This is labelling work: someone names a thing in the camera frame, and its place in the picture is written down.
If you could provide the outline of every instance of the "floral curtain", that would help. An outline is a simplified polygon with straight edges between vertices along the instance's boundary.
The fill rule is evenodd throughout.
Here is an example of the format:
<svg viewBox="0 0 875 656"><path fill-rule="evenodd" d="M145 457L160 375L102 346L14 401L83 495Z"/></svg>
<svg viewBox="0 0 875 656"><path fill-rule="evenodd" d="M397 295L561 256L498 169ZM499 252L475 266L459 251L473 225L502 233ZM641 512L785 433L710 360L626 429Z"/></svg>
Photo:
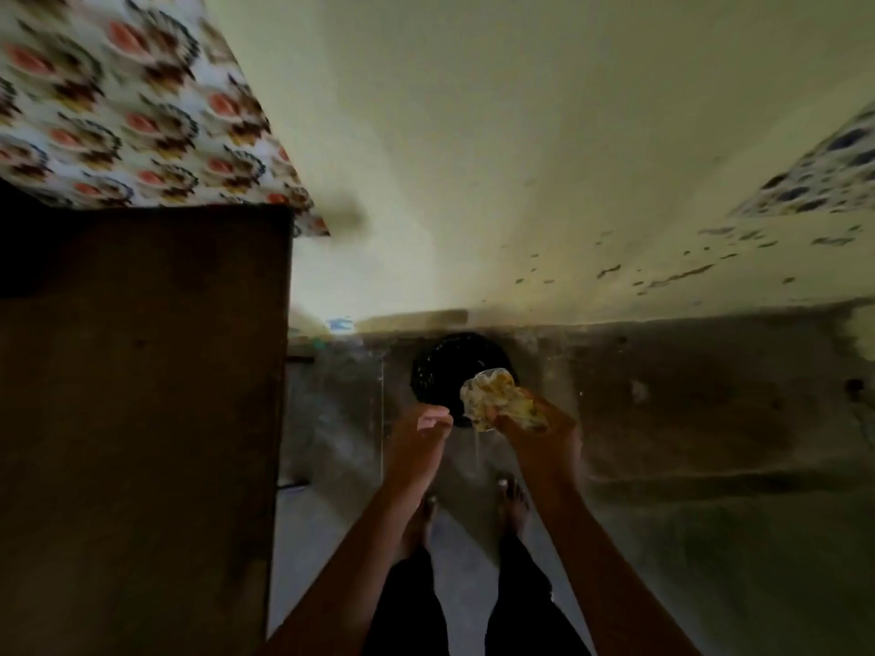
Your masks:
<svg viewBox="0 0 875 656"><path fill-rule="evenodd" d="M0 0L0 176L50 205L280 204L327 235L203 0Z"/></svg>

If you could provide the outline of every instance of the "wall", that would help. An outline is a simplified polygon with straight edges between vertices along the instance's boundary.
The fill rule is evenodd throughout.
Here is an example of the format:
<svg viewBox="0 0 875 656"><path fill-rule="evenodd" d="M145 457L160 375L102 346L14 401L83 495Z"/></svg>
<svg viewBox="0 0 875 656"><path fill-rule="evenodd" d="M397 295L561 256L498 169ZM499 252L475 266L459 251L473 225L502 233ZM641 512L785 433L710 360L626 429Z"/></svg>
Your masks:
<svg viewBox="0 0 875 656"><path fill-rule="evenodd" d="M41 262L0 299L4 653L251 654L287 209L72 215L5 195L10 220L33 222L5 235Z"/></svg>
<svg viewBox="0 0 875 656"><path fill-rule="evenodd" d="M728 218L875 98L875 0L207 1L334 234L306 333L875 292L871 200Z"/></svg>

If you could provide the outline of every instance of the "black pants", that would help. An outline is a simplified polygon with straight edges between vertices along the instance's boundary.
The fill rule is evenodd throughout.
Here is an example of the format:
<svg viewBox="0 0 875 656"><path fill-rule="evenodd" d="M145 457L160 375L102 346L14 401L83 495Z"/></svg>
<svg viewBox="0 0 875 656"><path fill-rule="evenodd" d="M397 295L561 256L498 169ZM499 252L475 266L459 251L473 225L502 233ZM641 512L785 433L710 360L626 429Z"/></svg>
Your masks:
<svg viewBox="0 0 875 656"><path fill-rule="evenodd" d="M499 552L498 601L487 626L487 656L589 656L577 631L553 603L550 581L520 540L507 534ZM388 572L363 653L449 653L446 620L435 595L432 556L425 548Z"/></svg>

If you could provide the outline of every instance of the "concrete floor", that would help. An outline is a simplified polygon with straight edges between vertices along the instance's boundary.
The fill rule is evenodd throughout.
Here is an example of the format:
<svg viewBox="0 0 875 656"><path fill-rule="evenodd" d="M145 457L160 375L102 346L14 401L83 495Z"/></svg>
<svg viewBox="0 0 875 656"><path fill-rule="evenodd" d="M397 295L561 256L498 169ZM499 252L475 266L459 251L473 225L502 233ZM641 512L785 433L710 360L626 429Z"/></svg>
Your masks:
<svg viewBox="0 0 875 656"><path fill-rule="evenodd" d="M588 504L704 654L864 654L875 644L875 414L843 391L872 368L837 334L846 317L494 337L523 384L581 419ZM336 343L313 365L288 366L279 481L312 486L278 497L271 630L379 484L381 435L413 401L410 360L429 343ZM483 652L497 593L498 470L515 471L501 436L456 429L435 483L435 585L459 656ZM536 516L527 544L592 647Z"/></svg>

